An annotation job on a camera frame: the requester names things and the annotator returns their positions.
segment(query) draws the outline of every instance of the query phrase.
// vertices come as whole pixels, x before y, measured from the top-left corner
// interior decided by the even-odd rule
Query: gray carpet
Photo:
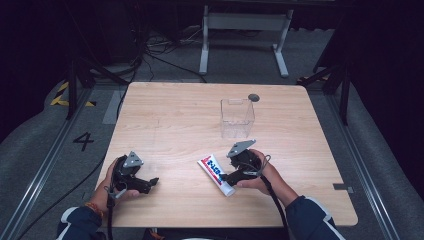
[[[254,37],[246,37],[234,32],[213,34],[208,74],[204,76],[204,79],[208,83],[295,84],[297,78],[313,74],[314,64],[331,35],[332,31],[290,31],[283,48],[290,76],[283,79],[279,75],[276,61],[270,50],[271,44],[278,39],[277,34],[262,32]],[[160,51],[161,47],[151,49]],[[170,53],[154,56],[197,72],[200,49],[201,44],[194,41]],[[137,71],[135,81],[201,81],[193,72],[176,68],[150,56],[145,55],[144,60],[145,62]],[[9,219],[13,217],[26,189],[64,124],[67,108],[50,105],[61,85],[60,81],[61,79],[58,79],[58,85],[46,96],[45,110],[22,124],[0,146],[0,196],[3,200],[0,209],[2,213],[0,230],[2,232]],[[347,239],[385,239],[367,193],[353,166],[349,146],[343,140],[337,126],[338,119],[331,112],[328,98],[317,90],[320,86],[321,83],[314,83],[308,87],[308,92],[343,180],[354,190],[350,197],[359,218],[356,226],[340,227],[340,232]],[[101,161],[115,127],[116,111],[124,91],[125,87],[119,87],[110,80],[98,81],[89,98],[97,105],[83,107],[78,118],[75,119],[75,124],[63,141],[63,147],[59,150],[45,185],[33,206],[30,206],[28,216],[23,219],[21,232],[51,204],[86,177]],[[421,237],[424,236],[423,201],[403,175],[354,88],[351,88],[349,99],[348,122],[349,131],[366,162],[400,239],[422,239]],[[91,134],[90,139],[94,142],[87,144],[86,149],[82,151],[83,144],[73,143],[73,140],[86,132]],[[56,224],[63,211],[71,206],[79,206],[89,199],[98,174],[99,169],[80,187],[49,210],[22,239],[54,239]],[[114,236],[115,239],[141,239],[143,232],[144,229],[115,229]]]

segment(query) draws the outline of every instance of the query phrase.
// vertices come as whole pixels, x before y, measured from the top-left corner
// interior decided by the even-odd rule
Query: wooden tabletop
[[[248,138],[221,137],[221,99],[259,95]],[[131,83],[101,170],[134,151],[144,165],[137,177],[159,177],[149,194],[114,209],[115,227],[272,227],[281,218],[271,197],[237,189],[225,197],[197,161],[214,154],[227,173],[226,154],[238,141],[271,155],[271,163],[299,195],[319,200],[336,225],[357,216],[306,90],[301,86]]]

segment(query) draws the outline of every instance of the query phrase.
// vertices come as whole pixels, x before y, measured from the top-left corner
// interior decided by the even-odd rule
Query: yellow and black hazard tape
[[[68,80],[64,80],[59,90],[57,90],[56,96],[53,98],[53,101],[50,103],[50,105],[69,106],[69,101],[61,99],[63,93],[66,91],[68,86],[69,86]],[[95,107],[96,105],[97,105],[97,102],[95,101],[87,101],[85,103],[86,107]]]

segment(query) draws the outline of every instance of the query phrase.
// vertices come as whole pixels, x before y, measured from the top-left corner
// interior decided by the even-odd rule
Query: clear plastic box
[[[223,138],[247,138],[255,122],[249,99],[221,100],[221,134]]]

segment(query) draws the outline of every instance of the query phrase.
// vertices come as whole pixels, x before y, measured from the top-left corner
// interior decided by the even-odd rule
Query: sleeve
[[[345,239],[329,212],[313,198],[300,196],[286,208],[287,223],[297,240]]]
[[[57,227],[57,240],[98,239],[96,231],[102,219],[89,207],[73,207],[66,210]]]

